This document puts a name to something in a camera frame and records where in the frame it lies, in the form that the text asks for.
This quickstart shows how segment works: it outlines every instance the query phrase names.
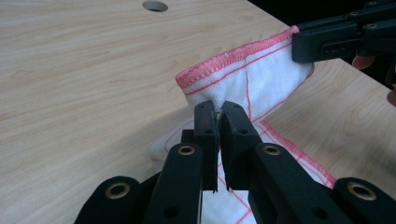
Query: white cloth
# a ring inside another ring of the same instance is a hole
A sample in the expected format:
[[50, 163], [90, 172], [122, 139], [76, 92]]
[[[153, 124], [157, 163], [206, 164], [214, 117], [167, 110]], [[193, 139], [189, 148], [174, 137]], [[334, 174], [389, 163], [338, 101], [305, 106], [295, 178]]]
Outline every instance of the white cloth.
[[[209, 100], [217, 110], [225, 101], [244, 107], [264, 143], [286, 148], [317, 182], [332, 188], [335, 179], [323, 167], [263, 120], [314, 71], [312, 63], [291, 59], [291, 35], [296, 32], [298, 28], [293, 26], [269, 39], [221, 53], [184, 70], [176, 81], [191, 107]], [[168, 150], [180, 142], [183, 129], [193, 129], [193, 115], [153, 144], [150, 153], [157, 171], [162, 169]], [[226, 190], [220, 157], [218, 182], [218, 193], [204, 192], [202, 223], [255, 223], [248, 192]]]

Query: fabric edge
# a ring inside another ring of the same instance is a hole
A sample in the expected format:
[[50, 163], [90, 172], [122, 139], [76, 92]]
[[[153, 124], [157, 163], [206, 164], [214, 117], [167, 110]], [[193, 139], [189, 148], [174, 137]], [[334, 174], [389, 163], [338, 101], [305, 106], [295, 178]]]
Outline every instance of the fabric edge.
[[294, 143], [292, 143], [289, 139], [279, 135], [274, 128], [265, 120], [259, 121], [260, 125], [265, 127], [272, 136], [276, 138], [276, 140], [282, 144], [287, 150], [290, 152], [298, 155], [298, 157], [306, 162], [308, 162], [312, 167], [314, 167], [316, 170], [318, 170], [321, 174], [323, 174], [324, 177], [326, 177], [327, 181], [329, 181], [329, 185], [324, 183], [323, 185], [332, 189], [335, 185], [335, 177], [332, 176], [326, 168], [324, 168], [320, 163], [312, 159], [310, 156], [308, 156], [304, 151], [302, 151], [299, 147], [297, 147]]
[[211, 74], [221, 70], [222, 68], [230, 65], [231, 63], [239, 62], [244, 60], [248, 55], [254, 54], [263, 49], [268, 49], [273, 45], [291, 38], [292, 34], [298, 33], [299, 29], [297, 26], [291, 26], [289, 29], [273, 35], [270, 38], [248, 43], [242, 45], [236, 49], [230, 49], [221, 54], [214, 56], [213, 58], [204, 62], [198, 63], [193, 67], [183, 70], [176, 75], [177, 85], [183, 89], [196, 81], [201, 80], [204, 77], [210, 76]]

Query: black plastic part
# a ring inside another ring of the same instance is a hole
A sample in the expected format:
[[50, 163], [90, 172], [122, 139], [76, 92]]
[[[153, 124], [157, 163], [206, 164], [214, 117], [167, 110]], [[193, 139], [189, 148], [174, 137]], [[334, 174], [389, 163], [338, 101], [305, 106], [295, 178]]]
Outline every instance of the black plastic part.
[[354, 223], [396, 223], [396, 202], [365, 180], [338, 179], [332, 197]]
[[361, 40], [358, 25], [348, 21], [293, 34], [292, 59], [297, 63], [312, 63], [354, 55]]
[[249, 152], [262, 139], [242, 106], [225, 102], [220, 119], [221, 158], [227, 189], [249, 189], [251, 166]]
[[181, 132], [180, 143], [193, 143], [194, 142], [194, 130], [183, 130]]
[[276, 208], [276, 223], [352, 223], [285, 148], [259, 144], [251, 161]]
[[203, 190], [218, 190], [219, 134], [216, 115], [211, 101], [194, 108], [193, 143], [203, 150]]
[[247, 200], [257, 224], [276, 224], [277, 211], [262, 186], [259, 175], [254, 175], [248, 191]]
[[388, 4], [393, 2], [394, 0], [374, 0], [370, 2], [366, 2], [364, 7], [378, 7], [380, 5]]
[[396, 15], [396, 3], [388, 3], [378, 7], [368, 7], [359, 11], [347, 14], [350, 21], [359, 25], [375, 21], [386, 21], [393, 19]]
[[[109, 198], [121, 195], [120, 192], [126, 190], [127, 193], [122, 197]], [[132, 223], [132, 220], [141, 220], [144, 207], [141, 206], [139, 194], [141, 188], [139, 183], [130, 177], [116, 176], [103, 182], [95, 190], [93, 195], [81, 208], [76, 224], [105, 224], [105, 223]]]
[[313, 63], [354, 57], [358, 49], [371, 54], [396, 53], [396, 3], [368, 7], [346, 16], [299, 24], [292, 36], [292, 59]]
[[142, 223], [200, 223], [202, 162], [203, 152], [195, 144], [170, 149]]
[[156, 175], [150, 177], [149, 179], [145, 180], [144, 182], [140, 183], [140, 194], [137, 206], [138, 212], [140, 213], [139, 217], [134, 219], [135, 223], [141, 223], [143, 221], [143, 217], [146, 214], [146, 210], [149, 206], [149, 202], [151, 200], [152, 192], [157, 185], [158, 179], [160, 178], [161, 172], [157, 173]]

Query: light wood surface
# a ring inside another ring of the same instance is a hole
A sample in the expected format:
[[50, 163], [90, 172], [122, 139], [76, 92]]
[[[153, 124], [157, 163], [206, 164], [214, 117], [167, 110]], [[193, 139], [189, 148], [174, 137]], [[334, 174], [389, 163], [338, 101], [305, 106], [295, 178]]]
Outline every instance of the light wood surface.
[[[150, 143], [188, 116], [181, 70], [287, 28], [243, 0], [0, 2], [0, 223], [71, 223], [115, 175], [153, 175]], [[340, 60], [268, 120], [336, 177], [396, 196], [396, 108]]]

